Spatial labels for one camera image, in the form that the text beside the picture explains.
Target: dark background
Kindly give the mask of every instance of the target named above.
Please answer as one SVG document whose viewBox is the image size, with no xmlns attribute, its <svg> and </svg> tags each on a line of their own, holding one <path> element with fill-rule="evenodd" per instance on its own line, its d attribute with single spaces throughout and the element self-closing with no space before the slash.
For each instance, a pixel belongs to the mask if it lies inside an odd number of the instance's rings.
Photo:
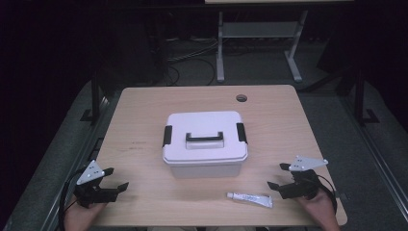
<svg viewBox="0 0 408 231">
<path fill-rule="evenodd" d="M 356 1 L 341 13 L 311 10 L 302 39 L 330 37 L 321 68 L 334 72 L 352 64 L 362 70 L 408 130 L 407 7 L 399 1 L 384 2 Z M 166 13 L 112 13 L 106 8 L 89 13 L 89 7 L 101 4 L 98 1 L 0 3 L 3 227 L 77 93 L 93 75 L 100 77 L 106 94 L 154 85 L 165 68 L 163 47 L 147 35 L 157 36 L 159 31 L 181 39 L 214 36 L 215 27 L 202 25 L 217 25 L 217 14 L 201 12 L 198 21 L 188 13 L 176 13 L 168 20 Z M 155 20 L 166 30 L 145 27 Z"/>
</svg>

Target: white plastic box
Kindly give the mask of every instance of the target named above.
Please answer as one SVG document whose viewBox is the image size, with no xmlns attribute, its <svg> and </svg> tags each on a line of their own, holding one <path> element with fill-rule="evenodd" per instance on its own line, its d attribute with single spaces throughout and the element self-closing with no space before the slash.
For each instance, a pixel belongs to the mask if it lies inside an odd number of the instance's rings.
<svg viewBox="0 0 408 231">
<path fill-rule="evenodd" d="M 237 112 L 168 117 L 163 159 L 176 178 L 238 176 L 247 155 L 245 130 Z"/>
</svg>

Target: gray floor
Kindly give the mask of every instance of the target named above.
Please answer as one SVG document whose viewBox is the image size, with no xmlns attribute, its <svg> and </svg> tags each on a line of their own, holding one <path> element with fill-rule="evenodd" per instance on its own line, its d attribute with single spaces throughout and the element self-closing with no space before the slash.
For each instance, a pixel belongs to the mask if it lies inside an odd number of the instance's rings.
<svg viewBox="0 0 408 231">
<path fill-rule="evenodd" d="M 327 73 L 316 68 L 324 43 L 302 42 L 295 59 L 304 81 L 301 84 L 294 83 L 283 55 L 283 50 L 289 43 L 289 40 L 243 41 L 241 50 L 248 53 L 225 56 L 226 80 L 223 85 L 288 84 L 302 89 L 326 76 Z M 170 54 L 177 57 L 205 46 L 197 42 L 173 41 L 170 43 Z M 215 54 L 196 58 L 215 65 Z M 207 85 L 214 74 L 214 66 L 210 67 L 200 60 L 178 63 L 172 67 L 180 74 L 176 84 L 180 87 Z M 173 81 L 177 78 L 177 72 L 173 68 L 169 75 Z M 166 78 L 157 86 L 166 86 L 169 82 L 170 79 Z M 408 192 L 408 180 L 405 177 L 408 173 L 405 166 L 408 161 L 408 135 L 384 105 L 378 92 L 368 84 L 365 108 L 372 109 L 380 123 L 360 127 L 350 113 L 353 94 L 346 98 L 337 96 L 334 93 L 337 83 L 337 80 L 330 82 L 313 93 L 300 93 L 299 98 L 321 153 L 330 162 L 328 168 L 348 216 L 348 222 L 342 230 L 408 230 L 408 223 L 399 211 L 395 197 L 380 173 L 381 167 L 375 163 L 372 155 L 373 151 L 382 154 L 400 187 Z M 90 84 L 84 86 L 17 204 L 7 230 L 53 229 L 55 223 L 52 221 L 56 211 L 54 202 L 67 173 L 73 166 L 82 164 L 97 139 L 104 137 L 119 96 L 120 90 L 102 104 L 101 118 L 97 124 L 90 126 L 89 122 L 79 121 L 84 110 L 91 105 Z M 368 145 L 365 134 L 370 135 L 375 150 Z M 92 230 L 135 228 L 93 227 Z"/>
</svg>

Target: wooden table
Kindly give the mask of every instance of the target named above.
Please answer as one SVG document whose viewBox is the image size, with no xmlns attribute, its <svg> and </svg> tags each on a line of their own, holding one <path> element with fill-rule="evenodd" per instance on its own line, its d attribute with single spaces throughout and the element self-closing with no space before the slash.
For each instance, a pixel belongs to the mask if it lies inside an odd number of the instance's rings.
<svg viewBox="0 0 408 231">
<path fill-rule="evenodd" d="M 246 102 L 236 96 L 244 94 Z M 170 114 L 237 111 L 248 140 L 248 158 L 238 177 L 175 179 L 163 161 L 162 144 Z M 312 129 L 291 86 L 230 86 L 126 89 L 102 144 L 97 163 L 114 167 L 102 188 L 129 181 L 96 225 L 105 226 L 296 226 L 313 225 L 290 199 L 267 181 L 291 183 L 280 169 L 295 155 L 322 158 Z M 326 167 L 317 173 L 331 181 Z M 272 209 L 228 199 L 227 192 L 270 194 Z M 346 223 L 339 200 L 337 218 Z"/>
</svg>

